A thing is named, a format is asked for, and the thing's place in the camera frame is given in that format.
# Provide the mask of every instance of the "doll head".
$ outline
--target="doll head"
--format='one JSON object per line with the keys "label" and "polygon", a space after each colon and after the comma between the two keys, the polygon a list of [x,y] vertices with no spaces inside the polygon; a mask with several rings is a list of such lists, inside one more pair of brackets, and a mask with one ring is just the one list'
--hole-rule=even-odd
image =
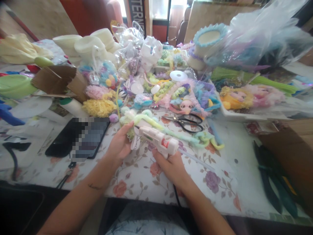
{"label": "doll head", "polygon": [[250,108],[253,105],[253,95],[242,88],[224,86],[220,92],[221,101],[226,109]]}
{"label": "doll head", "polygon": [[170,105],[170,110],[174,113],[187,115],[187,114],[190,114],[193,107],[194,107],[194,104],[190,100],[189,95],[186,95],[184,96],[182,101],[180,98],[172,100],[171,105]]}
{"label": "doll head", "polygon": [[286,98],[283,92],[272,86],[246,85],[244,88],[254,95],[254,107],[270,107],[281,103]]}
{"label": "doll head", "polygon": [[183,101],[180,103],[180,110],[183,111],[184,114],[190,114],[192,108],[193,108],[193,103],[191,100],[189,100],[189,96],[185,96]]}

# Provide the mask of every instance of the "power cord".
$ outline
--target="power cord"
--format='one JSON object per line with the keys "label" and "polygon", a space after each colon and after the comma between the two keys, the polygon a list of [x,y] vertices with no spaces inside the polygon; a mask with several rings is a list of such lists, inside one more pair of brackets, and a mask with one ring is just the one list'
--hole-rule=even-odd
{"label": "power cord", "polygon": [[182,207],[182,206],[180,205],[180,201],[179,201],[179,198],[178,198],[178,193],[177,193],[176,186],[175,186],[175,185],[173,185],[173,186],[174,186],[174,192],[175,192],[175,196],[176,196],[176,200],[177,200],[178,206],[179,206],[179,207]]}
{"label": "power cord", "polygon": [[12,143],[12,142],[7,142],[7,143],[3,143],[2,145],[10,153],[10,155],[13,158],[14,169],[13,169],[13,173],[12,173],[12,180],[16,181],[16,172],[17,172],[18,163],[17,163],[16,155],[13,152],[12,149],[17,149],[18,151],[21,151],[21,152],[22,151],[26,151],[28,149],[28,147],[31,145],[31,143]]}

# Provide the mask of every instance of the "window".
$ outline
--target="window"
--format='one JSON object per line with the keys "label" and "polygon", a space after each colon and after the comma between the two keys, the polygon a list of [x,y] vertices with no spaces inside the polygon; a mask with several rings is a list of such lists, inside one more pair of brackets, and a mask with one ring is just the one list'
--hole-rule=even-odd
{"label": "window", "polygon": [[126,10],[124,0],[117,0],[121,6],[122,17],[126,17]]}
{"label": "window", "polygon": [[152,0],[153,19],[167,20],[169,0]]}

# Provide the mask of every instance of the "smartphone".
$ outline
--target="smartphone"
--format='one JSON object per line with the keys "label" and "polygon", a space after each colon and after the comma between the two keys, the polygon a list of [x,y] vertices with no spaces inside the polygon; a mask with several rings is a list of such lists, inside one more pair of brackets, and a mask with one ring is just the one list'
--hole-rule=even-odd
{"label": "smartphone", "polygon": [[79,118],[72,118],[67,123],[47,148],[46,156],[63,158],[70,154],[74,146],[78,146],[76,154],[82,153],[84,156],[88,155],[87,158],[89,159],[95,158],[110,124],[110,119],[94,118],[84,122],[80,120]]}

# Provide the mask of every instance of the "pink-haired doll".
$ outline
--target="pink-haired doll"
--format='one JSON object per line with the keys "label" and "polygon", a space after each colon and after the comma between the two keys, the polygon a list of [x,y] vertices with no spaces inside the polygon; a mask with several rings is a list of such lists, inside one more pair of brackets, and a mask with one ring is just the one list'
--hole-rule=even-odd
{"label": "pink-haired doll", "polygon": [[270,107],[285,101],[286,97],[280,90],[266,85],[246,85],[243,87],[254,96],[253,107]]}

